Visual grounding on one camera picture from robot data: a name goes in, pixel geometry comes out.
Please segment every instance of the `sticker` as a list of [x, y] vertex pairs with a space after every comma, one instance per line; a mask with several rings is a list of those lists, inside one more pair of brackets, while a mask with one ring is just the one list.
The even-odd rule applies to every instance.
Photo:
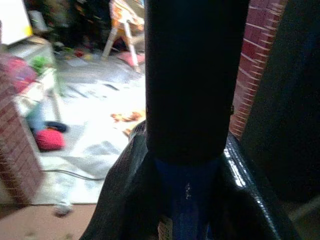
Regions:
[[32, 27], [31, 26], [26, 26], [24, 29], [23, 29], [23, 33], [30, 37], [32, 36], [33, 32], [32, 32]]
[[173, 240], [172, 236], [173, 222], [166, 216], [161, 216], [158, 225], [159, 240]]

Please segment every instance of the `green plush toy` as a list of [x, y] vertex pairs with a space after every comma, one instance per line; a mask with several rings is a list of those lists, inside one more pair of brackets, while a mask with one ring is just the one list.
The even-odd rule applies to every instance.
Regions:
[[44, 56], [36, 56], [32, 60], [31, 67], [35, 70], [38, 76], [44, 73], [48, 65], [48, 60]]

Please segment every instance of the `brick pillar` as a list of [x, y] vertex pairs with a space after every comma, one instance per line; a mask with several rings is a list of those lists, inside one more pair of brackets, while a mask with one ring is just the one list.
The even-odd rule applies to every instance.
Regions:
[[2, 23], [0, 21], [0, 45], [2, 43]]
[[30, 204], [43, 172], [13, 101], [10, 78], [0, 71], [0, 179], [12, 199]]
[[287, 0], [250, 1], [229, 125], [238, 140], [250, 115], [286, 3]]

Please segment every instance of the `electrical cord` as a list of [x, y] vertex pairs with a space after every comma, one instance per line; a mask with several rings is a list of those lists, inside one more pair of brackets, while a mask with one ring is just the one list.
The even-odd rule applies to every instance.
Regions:
[[106, 179], [105, 177], [91, 178], [91, 177], [88, 177], [88, 176], [82, 176], [82, 175], [77, 174], [77, 173], [75, 173], [73, 171], [68, 171], [68, 170], [63, 170], [63, 169], [42, 170], [42, 172], [47, 172], [47, 173], [54, 172], [54, 173], [67, 174], [67, 175], [73, 176], [73, 177], [78, 178], [78, 179], [89, 180], [89, 181], [102, 181], [102, 180]]

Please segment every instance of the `pink object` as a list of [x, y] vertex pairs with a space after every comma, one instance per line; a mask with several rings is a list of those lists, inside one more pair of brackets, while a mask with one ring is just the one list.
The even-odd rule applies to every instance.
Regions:
[[[136, 56], [138, 58], [138, 64], [143, 63], [145, 61], [145, 55], [144, 54], [136, 55]], [[132, 60], [132, 55], [128, 51], [121, 52], [116, 57], [118, 59], [121, 59], [121, 60], [125, 61], [130, 67], [134, 67], [135, 66], [134, 62]]]
[[25, 60], [10, 54], [0, 56], [0, 70], [12, 79], [17, 93], [22, 92], [37, 78], [36, 72], [27, 65]]
[[65, 146], [64, 136], [53, 129], [44, 129], [36, 134], [36, 143], [41, 150], [60, 150]]

